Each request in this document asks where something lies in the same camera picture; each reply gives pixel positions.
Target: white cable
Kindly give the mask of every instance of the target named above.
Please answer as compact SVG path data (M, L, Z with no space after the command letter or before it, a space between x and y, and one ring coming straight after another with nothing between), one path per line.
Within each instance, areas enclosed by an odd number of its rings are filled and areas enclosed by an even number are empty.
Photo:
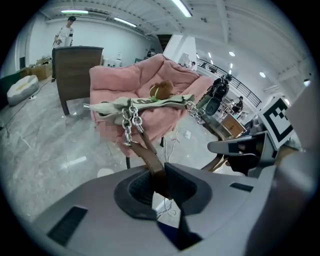
M169 205L169 207L168 207L168 209L167 209L167 205L166 205L166 198L164 197L163 198L163 203L164 203L164 211L162 211L162 212L159 212L158 214L157 214L157 219L159 219L163 214L165 214L166 212L168 212L170 209L171 209L171 207L172 207L172 201L173 200L170 200L170 205Z
M175 216L177 216L177 211L175 209L171 209L171 210L168 210L168 214L171 215L172 217L175 217Z
M172 155L173 152L174 152L175 145L176 145L176 143L177 143L177 141L178 141L178 132L179 132L179 130L180 130L181 128L185 128L186 130L188 130L186 127L183 127L183 126L180 126L180 127L176 130L176 132L175 132L175 142L173 143L172 151L171 151L171 153L170 153L170 155L169 155L169 158L167 158L167 140L166 140L166 137L164 137L164 141L165 141L164 158L165 158L165 161L166 161L167 163L169 163L170 157L171 157L171 155Z

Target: metal rod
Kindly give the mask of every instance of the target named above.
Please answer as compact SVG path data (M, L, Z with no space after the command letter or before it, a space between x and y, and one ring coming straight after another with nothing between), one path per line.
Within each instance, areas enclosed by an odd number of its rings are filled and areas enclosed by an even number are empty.
M83 103L83 108L86 110L90 109L90 104Z

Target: cardboard box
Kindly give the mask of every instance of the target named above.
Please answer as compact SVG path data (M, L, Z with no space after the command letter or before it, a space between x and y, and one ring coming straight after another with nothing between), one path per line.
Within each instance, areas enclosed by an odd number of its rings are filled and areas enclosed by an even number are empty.
M24 68L20 69L17 73L20 73L21 78L32 75L30 67L24 67Z
M31 69L31 74L36 75L39 81L47 79L52 75L52 64L35 66Z
M36 66L38 66L38 65L42 65L43 63L47 63L47 62L51 62L51 58L50 59L48 59L48 58L41 58L41 59L39 59L39 60L37 60L37 62L36 62Z

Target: white wall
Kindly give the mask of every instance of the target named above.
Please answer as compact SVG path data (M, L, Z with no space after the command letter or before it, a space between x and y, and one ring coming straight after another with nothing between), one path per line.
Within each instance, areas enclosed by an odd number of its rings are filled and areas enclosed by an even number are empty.
M44 17L36 17L29 47L30 63L51 54L55 35L65 24L66 21L46 23ZM111 60L115 60L117 53L121 52L122 66L133 64L136 58L143 59L150 47L158 43L128 30L92 21L77 20L72 28L73 46L102 47L103 58Z
M197 48L195 38L192 36L182 36L179 34L172 35L164 49L163 55L178 63L183 53L188 54L189 60L197 64Z
M33 28L31 30L29 42L29 63L36 64L37 60L44 55L51 55L51 46L55 36L50 37L49 43L47 30L48 25L45 22L45 16L42 14L35 14L33 17Z

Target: white cushion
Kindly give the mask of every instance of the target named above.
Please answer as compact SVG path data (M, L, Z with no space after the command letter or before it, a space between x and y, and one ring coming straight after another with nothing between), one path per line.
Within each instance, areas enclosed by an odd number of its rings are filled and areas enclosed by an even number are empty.
M30 97L39 88L38 78L35 75L27 75L13 84L6 93L9 105L15 106Z

